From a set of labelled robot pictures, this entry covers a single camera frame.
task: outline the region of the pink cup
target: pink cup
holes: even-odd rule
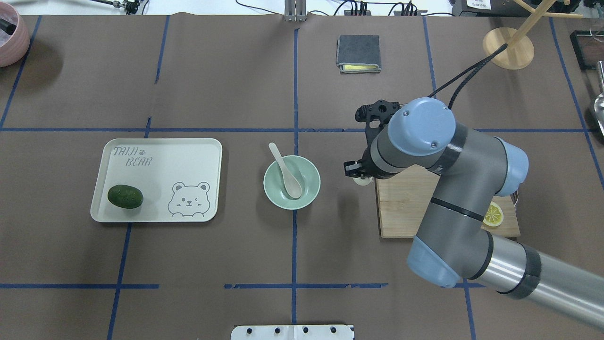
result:
[[[27,30],[23,18],[13,6],[0,2],[0,16],[11,17],[15,15],[17,16],[17,29],[8,41],[3,44],[0,43],[0,67],[11,65],[23,58],[30,45],[30,32]]]

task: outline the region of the cartoon bear face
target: cartoon bear face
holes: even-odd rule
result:
[[[197,186],[186,186],[183,182],[177,182],[172,186],[174,195],[168,203],[168,211],[172,213],[172,216],[176,214],[181,216],[201,214],[203,216],[210,210],[209,190],[210,185],[206,182],[201,182]]]

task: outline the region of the gray towel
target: gray towel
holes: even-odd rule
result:
[[[380,72],[379,36],[341,35],[336,65],[342,73]]]

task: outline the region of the wooden cutting board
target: wooden cutting board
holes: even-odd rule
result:
[[[376,180],[377,210],[382,237],[413,237],[428,208],[439,177],[414,165],[388,180]],[[495,196],[493,201],[503,210],[498,227],[483,224],[483,229],[503,237],[518,237],[516,209],[509,196]]]

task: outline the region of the lemon half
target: lemon half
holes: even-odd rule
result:
[[[503,210],[495,203],[491,202],[487,213],[484,215],[483,223],[489,227],[497,227],[503,222]]]

